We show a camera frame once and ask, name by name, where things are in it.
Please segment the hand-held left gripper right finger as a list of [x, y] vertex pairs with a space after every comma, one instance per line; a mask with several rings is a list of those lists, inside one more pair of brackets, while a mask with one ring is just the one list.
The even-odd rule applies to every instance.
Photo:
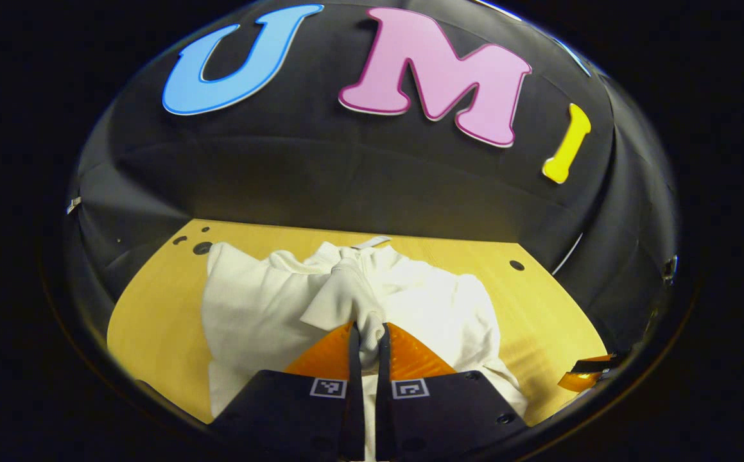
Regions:
[[486, 375], [454, 370], [404, 328], [386, 323], [378, 359], [377, 461], [462, 461], [527, 430]]

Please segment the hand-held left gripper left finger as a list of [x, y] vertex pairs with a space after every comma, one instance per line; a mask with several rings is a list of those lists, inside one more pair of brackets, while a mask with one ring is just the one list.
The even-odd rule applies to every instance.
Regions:
[[284, 370], [260, 370], [210, 424], [248, 461], [364, 460], [359, 330], [349, 322]]

